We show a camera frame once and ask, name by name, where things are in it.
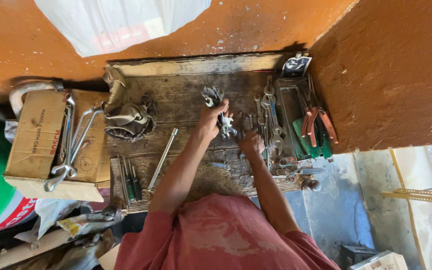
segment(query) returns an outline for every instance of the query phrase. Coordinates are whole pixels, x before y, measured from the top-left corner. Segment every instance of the screwdriver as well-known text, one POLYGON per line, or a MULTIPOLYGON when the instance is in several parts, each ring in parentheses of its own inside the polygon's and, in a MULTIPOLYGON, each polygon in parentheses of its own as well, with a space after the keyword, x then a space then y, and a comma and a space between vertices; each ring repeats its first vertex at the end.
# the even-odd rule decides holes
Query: screwdriver
POLYGON ((135 193, 133 191, 133 186, 131 185, 131 174, 130 171, 128 170, 128 166, 126 166, 126 158, 124 158, 123 156, 123 179, 126 182, 126 187, 128 190, 128 197, 129 200, 134 200, 135 199, 135 193))
POLYGON ((143 200, 143 194, 141 191, 141 184, 139 183, 139 178, 138 176, 136 176, 136 170, 134 166, 131 166, 131 160, 128 159, 128 164, 129 164, 129 170, 131 173, 131 178, 132 178, 132 187, 134 190, 134 198, 136 199, 137 202, 142 201, 143 200))

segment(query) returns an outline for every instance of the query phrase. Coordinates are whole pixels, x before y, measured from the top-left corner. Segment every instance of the tube wrench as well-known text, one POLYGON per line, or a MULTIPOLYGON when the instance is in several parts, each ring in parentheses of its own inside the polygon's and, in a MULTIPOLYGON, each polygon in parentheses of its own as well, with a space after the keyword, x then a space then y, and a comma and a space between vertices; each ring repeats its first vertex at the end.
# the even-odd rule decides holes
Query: tube wrench
POLYGON ((168 151, 170 150, 171 144, 173 143, 174 137, 178 134, 178 129, 173 128, 173 132, 171 132, 171 137, 169 138, 169 141, 166 144, 166 148, 164 149, 163 156, 159 160, 159 163, 156 167, 156 171, 154 171, 153 179, 151 179, 151 182, 149 183, 148 192, 153 192, 153 187, 156 183, 156 179, 158 178, 159 171, 161 170, 161 167, 163 167, 163 162, 166 159, 166 156, 168 155, 168 151))

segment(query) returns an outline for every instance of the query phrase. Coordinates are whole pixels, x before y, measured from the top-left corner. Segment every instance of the white plastic bag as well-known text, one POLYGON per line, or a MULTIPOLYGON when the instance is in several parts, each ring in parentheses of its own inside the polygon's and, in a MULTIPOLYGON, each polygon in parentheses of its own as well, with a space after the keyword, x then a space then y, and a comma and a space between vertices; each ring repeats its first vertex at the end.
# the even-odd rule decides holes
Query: white plastic bag
POLYGON ((211 0, 34 0, 82 57, 122 51, 193 21, 211 0))

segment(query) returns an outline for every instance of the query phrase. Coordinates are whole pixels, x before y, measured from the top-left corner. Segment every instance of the metal rod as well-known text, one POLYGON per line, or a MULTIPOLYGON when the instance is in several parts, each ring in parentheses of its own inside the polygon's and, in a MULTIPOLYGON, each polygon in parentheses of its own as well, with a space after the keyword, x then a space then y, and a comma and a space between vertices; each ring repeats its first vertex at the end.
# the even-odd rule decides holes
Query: metal rod
POLYGON ((131 175, 132 178, 134 178, 136 176, 136 174, 134 173, 135 167, 131 166, 131 160, 129 158, 128 158, 128 165, 129 165, 129 174, 131 175))
POLYGON ((163 156, 159 160, 159 163, 158 163, 158 165, 156 167, 156 171, 153 174, 153 179, 151 179, 151 182, 149 183, 149 187, 148 187, 148 191, 149 192, 152 191, 153 186, 155 185, 156 178, 159 175, 159 171, 161 170, 161 167, 163 166, 163 162, 164 162, 164 160, 166 158, 166 155, 168 154, 168 151, 170 150, 171 144, 173 143, 174 137, 176 136, 177 133, 178 133, 178 129, 177 128, 173 128, 173 132, 171 132, 171 137, 169 138, 169 141, 166 144, 166 148, 164 149, 163 156))
POLYGON ((126 189, 126 181, 124 181, 123 165, 121 164, 121 158, 119 154, 117 155, 117 162, 119 163, 119 174, 121 175, 121 184, 123 188, 124 200, 126 200, 126 204, 128 205, 128 207, 130 207, 131 201, 129 200, 128 190, 126 189))

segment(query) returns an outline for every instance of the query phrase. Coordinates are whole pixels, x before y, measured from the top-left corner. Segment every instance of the cardboard box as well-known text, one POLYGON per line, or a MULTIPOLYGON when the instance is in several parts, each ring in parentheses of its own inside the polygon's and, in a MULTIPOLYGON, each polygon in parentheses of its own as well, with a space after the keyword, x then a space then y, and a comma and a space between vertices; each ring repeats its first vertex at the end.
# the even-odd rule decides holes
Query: cardboard box
POLYGON ((349 270, 408 270, 403 255, 386 250, 348 268, 349 270))
MULTIPOLYGON (((84 111, 91 106, 100 106, 101 101, 107 101, 110 95, 76 89, 70 92, 76 103, 74 128, 84 111)), ((27 93, 4 179, 27 198, 102 202, 98 188, 108 187, 110 182, 110 157, 106 152, 102 113, 94 118, 75 157, 73 165, 78 169, 77 175, 59 183, 53 192, 43 189, 44 180, 50 177, 55 156, 59 156, 58 144, 66 107, 64 95, 51 90, 27 93)))

